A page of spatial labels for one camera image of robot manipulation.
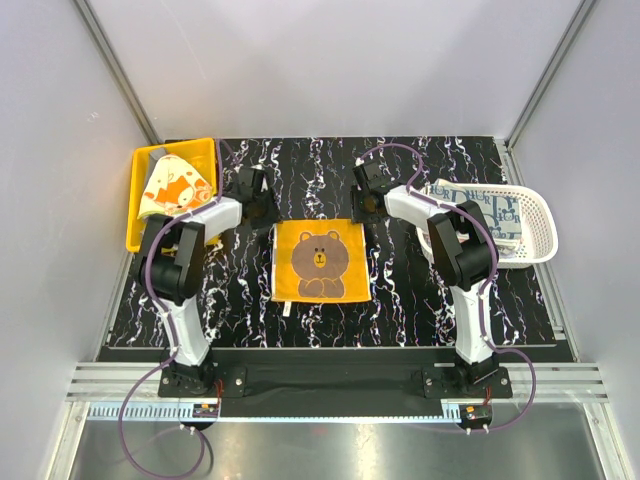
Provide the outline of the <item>yellow brown bear towel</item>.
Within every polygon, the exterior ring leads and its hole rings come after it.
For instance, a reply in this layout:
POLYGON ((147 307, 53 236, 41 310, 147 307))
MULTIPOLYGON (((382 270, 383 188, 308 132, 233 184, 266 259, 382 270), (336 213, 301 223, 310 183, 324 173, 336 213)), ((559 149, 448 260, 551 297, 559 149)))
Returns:
POLYGON ((305 219, 275 226, 272 301, 351 304, 371 299, 362 224, 349 219, 305 219))

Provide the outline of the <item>cream orange fox towel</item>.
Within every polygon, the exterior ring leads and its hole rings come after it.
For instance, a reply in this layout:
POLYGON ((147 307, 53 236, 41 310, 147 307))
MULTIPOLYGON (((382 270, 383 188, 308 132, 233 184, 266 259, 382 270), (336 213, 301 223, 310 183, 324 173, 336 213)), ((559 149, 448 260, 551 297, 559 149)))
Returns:
POLYGON ((213 188, 186 160, 174 154, 159 158, 142 193, 137 218, 178 216, 207 204, 213 188))

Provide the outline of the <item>blue white patterned towel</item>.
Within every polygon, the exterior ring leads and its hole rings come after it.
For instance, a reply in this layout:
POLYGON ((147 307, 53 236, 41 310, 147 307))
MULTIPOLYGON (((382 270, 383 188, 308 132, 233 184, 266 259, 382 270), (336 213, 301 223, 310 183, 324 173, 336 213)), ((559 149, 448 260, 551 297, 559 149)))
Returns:
POLYGON ((428 193, 433 198, 453 204, 476 202, 500 254, 514 256, 519 250, 522 225, 520 203, 516 197, 487 192, 479 187, 462 187, 444 179, 432 183, 428 193))

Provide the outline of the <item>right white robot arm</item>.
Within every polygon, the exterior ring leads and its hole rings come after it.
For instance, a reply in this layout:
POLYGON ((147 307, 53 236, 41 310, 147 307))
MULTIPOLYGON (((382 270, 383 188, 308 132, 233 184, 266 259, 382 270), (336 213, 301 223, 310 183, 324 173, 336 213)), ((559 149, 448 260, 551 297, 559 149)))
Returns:
POLYGON ((454 301, 456 357, 449 377, 463 395, 480 394, 499 368, 489 301, 498 253, 480 206, 473 201, 451 204, 420 193, 391 180, 376 161, 356 165, 353 174, 353 222, 396 218, 427 230, 431 265, 454 301))

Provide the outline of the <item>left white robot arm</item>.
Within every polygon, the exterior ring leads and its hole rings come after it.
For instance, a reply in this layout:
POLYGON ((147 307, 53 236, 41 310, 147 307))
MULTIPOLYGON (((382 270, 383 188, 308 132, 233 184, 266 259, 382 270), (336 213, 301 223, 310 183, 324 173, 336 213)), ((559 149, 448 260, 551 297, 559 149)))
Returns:
POLYGON ((270 176, 259 167, 240 168, 229 189, 201 207, 150 217, 134 267, 167 334, 160 370, 169 384, 203 396, 219 383, 196 300, 207 242, 240 225, 261 230, 279 220, 270 176))

